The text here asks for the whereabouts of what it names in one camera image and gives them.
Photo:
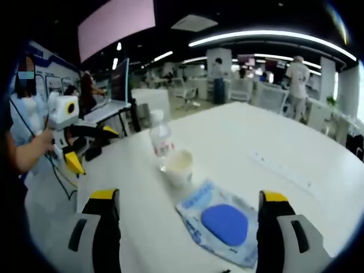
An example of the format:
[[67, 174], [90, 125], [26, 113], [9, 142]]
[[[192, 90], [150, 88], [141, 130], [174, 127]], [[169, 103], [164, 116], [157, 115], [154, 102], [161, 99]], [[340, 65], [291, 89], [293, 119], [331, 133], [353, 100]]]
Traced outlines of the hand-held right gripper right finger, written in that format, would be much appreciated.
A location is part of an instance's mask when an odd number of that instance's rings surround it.
[[331, 261], [322, 234], [278, 192], [259, 192], [257, 242], [257, 272], [322, 272]]

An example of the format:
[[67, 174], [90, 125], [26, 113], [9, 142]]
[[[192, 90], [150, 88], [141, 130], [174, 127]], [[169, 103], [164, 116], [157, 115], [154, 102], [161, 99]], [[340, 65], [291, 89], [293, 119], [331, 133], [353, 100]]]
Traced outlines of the person's left hand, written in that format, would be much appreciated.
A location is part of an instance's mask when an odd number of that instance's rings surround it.
[[32, 143], [42, 154], [54, 151], [53, 131], [45, 129], [33, 139]]

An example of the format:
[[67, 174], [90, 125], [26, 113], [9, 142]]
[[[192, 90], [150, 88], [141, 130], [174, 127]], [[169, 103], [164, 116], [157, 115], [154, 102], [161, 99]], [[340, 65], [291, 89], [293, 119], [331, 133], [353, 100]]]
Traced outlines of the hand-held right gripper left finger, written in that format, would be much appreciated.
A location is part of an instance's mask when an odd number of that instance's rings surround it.
[[64, 225], [59, 237], [60, 272], [121, 272], [119, 190], [91, 194], [81, 213]]

